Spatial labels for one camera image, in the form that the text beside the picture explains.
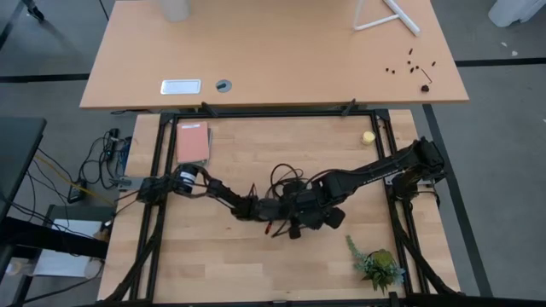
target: small yellow object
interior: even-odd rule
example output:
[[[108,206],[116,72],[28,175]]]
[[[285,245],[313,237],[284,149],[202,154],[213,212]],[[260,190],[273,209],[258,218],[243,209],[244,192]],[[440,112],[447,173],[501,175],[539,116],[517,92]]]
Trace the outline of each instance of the small yellow object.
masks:
[[[366,131],[362,134],[362,144],[369,145],[375,141],[375,134],[372,131]]]

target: wooden table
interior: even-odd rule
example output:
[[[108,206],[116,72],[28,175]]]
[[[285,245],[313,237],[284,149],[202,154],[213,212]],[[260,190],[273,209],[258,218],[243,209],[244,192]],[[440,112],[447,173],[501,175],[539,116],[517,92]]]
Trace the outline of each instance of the wooden table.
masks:
[[[128,176],[149,175],[159,118],[138,116]],[[398,147],[410,145],[417,137],[410,111],[391,111],[391,118]],[[208,170],[239,194],[247,193],[254,182],[258,195],[263,195],[271,170],[281,162],[299,167],[310,176],[331,167],[354,169],[377,159],[375,146],[360,142],[363,131],[372,129],[369,117],[207,122],[213,130]],[[133,200],[130,197],[120,201],[119,208]],[[420,194],[413,204],[424,257],[448,286],[457,289],[433,195]],[[386,248],[396,254],[383,184],[374,182],[360,188],[340,208],[347,216],[336,230],[307,229],[298,240],[287,236],[271,239],[264,235],[264,223],[237,221],[216,200],[189,200],[169,194],[154,302],[382,298],[381,292],[374,292],[371,283],[361,281],[362,276],[352,268],[345,235],[351,235],[363,252]],[[143,204],[135,203],[116,217],[99,298],[112,292],[135,258],[142,209]],[[410,256],[409,267],[414,288],[418,289]],[[142,271],[141,289],[145,289],[148,268]],[[389,291],[403,296],[402,287],[389,287]]]
[[[400,20],[354,32],[356,1],[194,0],[178,23],[157,2],[118,1],[80,106],[468,101],[430,0],[398,1],[422,29],[418,38]],[[381,0],[367,1],[361,22],[390,14]],[[428,93],[421,92],[429,83],[423,70],[433,81]],[[200,94],[163,96],[165,79],[200,79]],[[232,90],[219,93],[221,79]]]

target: succulent plant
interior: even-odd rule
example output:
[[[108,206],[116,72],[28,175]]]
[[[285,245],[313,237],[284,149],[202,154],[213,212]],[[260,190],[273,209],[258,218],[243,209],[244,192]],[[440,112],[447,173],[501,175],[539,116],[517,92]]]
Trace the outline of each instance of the succulent plant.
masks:
[[[379,251],[365,254],[360,252],[352,238],[346,237],[347,245],[352,256],[356,259],[354,268],[364,273],[364,281],[372,281],[374,291],[379,287],[383,294],[388,286],[400,285],[404,282],[404,269],[401,269],[394,261],[391,252],[380,249]]]

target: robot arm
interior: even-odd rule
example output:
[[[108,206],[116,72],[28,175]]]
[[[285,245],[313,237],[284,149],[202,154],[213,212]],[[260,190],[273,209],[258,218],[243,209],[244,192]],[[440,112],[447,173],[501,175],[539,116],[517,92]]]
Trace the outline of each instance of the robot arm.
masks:
[[[365,184],[399,173],[392,180],[394,195],[399,199],[411,199],[416,195],[417,182],[437,176],[443,168],[439,151],[432,142],[422,138],[390,157],[353,171],[325,170],[306,182],[294,178],[282,185],[280,198],[259,199],[255,194],[240,196],[198,165],[180,165],[168,177],[147,178],[137,198],[155,202],[171,191],[189,198],[211,197],[227,206],[240,220],[289,220],[293,230],[290,236],[296,239],[300,227],[320,229],[326,223],[338,228],[345,213],[336,206]],[[203,177],[202,184],[196,182],[199,175]],[[195,186],[206,191],[192,194]]]

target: red book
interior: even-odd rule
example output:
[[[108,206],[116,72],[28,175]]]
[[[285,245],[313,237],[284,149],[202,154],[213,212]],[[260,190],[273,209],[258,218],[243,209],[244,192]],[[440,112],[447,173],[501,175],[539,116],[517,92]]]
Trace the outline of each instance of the red book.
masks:
[[[208,123],[180,123],[177,125],[177,160],[183,163],[202,163],[209,159]]]

